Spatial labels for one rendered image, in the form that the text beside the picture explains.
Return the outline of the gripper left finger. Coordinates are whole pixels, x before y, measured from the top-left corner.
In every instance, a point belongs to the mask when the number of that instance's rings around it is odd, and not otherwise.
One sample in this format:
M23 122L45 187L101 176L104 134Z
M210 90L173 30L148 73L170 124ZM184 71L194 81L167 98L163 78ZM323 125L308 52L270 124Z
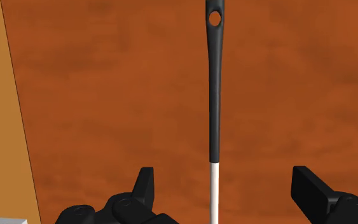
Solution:
M68 207L55 224L179 224L165 213L152 212L154 198L154 169L143 167L131 192L113 195L100 211L89 205Z

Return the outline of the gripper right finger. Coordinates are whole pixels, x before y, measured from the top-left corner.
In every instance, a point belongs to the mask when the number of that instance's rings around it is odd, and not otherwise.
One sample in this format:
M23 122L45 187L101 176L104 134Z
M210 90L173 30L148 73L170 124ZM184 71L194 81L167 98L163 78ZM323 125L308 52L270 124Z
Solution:
M358 196L337 192L306 166L294 166L291 198L311 224L358 224Z

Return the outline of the white flat object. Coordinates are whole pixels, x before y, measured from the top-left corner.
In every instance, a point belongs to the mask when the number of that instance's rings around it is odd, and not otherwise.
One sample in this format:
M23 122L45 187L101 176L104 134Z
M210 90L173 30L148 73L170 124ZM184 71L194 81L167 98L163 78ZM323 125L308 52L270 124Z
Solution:
M26 219L0 218L0 224L28 224Z

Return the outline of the black-handled kitchen utensil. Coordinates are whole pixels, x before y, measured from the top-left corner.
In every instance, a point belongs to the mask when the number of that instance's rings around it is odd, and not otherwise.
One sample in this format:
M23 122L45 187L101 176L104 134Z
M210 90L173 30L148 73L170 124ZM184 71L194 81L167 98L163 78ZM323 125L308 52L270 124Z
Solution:
M205 0L209 58L210 224L219 224L219 152L224 0Z

